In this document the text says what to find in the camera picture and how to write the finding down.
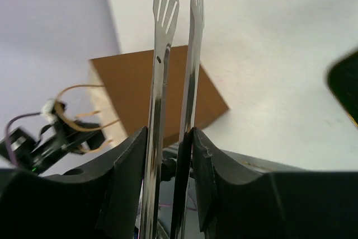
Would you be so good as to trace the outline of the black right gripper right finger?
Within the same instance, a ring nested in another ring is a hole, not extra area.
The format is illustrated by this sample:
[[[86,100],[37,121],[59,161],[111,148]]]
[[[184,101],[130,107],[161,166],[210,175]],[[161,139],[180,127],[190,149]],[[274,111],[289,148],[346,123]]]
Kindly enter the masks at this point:
[[[192,160],[206,238],[356,238],[357,173],[264,174],[241,165],[200,130]]]

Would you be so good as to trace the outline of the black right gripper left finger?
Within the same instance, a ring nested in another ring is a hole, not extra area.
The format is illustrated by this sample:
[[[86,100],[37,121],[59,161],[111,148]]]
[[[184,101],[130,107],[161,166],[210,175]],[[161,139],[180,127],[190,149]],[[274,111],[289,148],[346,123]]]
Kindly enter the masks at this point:
[[[1,169],[1,237],[132,238],[147,131],[64,175]]]

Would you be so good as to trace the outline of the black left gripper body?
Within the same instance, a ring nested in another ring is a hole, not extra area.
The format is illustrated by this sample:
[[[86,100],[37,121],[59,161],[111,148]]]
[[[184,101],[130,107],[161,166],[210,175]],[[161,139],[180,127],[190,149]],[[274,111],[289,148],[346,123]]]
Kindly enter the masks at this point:
[[[105,145],[105,136],[101,130],[91,132],[82,132],[73,129],[65,123],[56,113],[57,119],[54,124],[48,123],[41,128],[39,141],[42,140],[43,134],[52,129],[54,135],[48,139],[53,142],[54,148],[60,148],[63,151],[83,155],[95,152]]]

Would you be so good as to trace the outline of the brown paper bag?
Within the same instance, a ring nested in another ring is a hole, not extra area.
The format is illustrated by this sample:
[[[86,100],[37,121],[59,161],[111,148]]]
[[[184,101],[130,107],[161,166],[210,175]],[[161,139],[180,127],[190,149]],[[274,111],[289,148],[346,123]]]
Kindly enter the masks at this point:
[[[91,82],[86,87],[90,89],[95,106],[93,114],[98,114],[101,120],[100,127],[85,128],[67,119],[60,104],[63,92],[56,97],[54,109],[65,123],[77,131],[85,134],[97,130],[103,132],[106,140],[95,146],[95,151],[104,146],[114,148],[141,127],[152,127],[153,124],[162,128],[160,142],[168,147],[179,138],[186,57],[186,46],[173,49],[174,65],[169,68],[168,116],[162,104],[163,76],[154,69],[155,66],[161,67],[163,61],[158,60],[151,50],[90,60]]]

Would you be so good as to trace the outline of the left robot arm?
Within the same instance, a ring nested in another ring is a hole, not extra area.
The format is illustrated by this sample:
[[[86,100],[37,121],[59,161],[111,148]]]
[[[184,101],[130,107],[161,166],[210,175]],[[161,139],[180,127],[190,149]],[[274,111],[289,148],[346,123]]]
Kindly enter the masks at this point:
[[[75,123],[90,132],[79,131],[69,126],[55,111],[55,105],[63,110],[66,104],[49,100],[40,112],[19,115],[11,119],[4,128],[1,140],[1,157],[16,167],[24,168],[37,175],[44,173],[66,155],[84,155],[99,149],[105,136],[97,123],[76,120]],[[25,129],[11,130],[14,122],[31,116],[43,116],[49,122],[42,127],[37,138]]]

